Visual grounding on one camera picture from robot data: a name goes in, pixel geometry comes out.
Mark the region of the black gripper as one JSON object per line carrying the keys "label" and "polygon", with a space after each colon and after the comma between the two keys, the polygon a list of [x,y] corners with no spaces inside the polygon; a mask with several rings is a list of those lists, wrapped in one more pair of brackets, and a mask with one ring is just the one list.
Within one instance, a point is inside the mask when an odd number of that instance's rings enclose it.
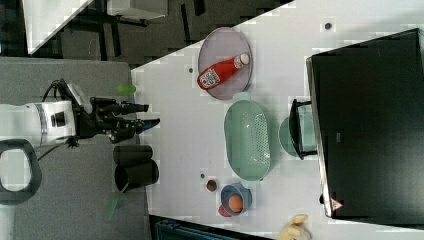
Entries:
{"label": "black gripper", "polygon": [[127,120],[122,115],[137,112],[147,112],[148,105],[133,104],[127,101],[118,102],[115,99],[91,97],[92,111],[88,113],[82,106],[74,108],[76,135],[71,137],[71,143],[89,139],[98,134],[105,134],[112,144],[132,138],[160,123],[160,119]]}

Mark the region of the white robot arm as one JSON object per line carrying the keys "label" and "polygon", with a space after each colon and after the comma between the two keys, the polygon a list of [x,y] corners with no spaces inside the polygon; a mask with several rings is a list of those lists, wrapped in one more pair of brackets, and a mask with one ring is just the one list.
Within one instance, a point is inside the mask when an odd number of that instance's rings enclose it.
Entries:
{"label": "white robot arm", "polygon": [[1,106],[1,204],[16,206],[30,200],[42,183],[36,150],[62,144],[76,147],[82,139],[106,135],[113,144],[128,140],[160,123],[127,119],[145,112],[146,105],[96,98]]}

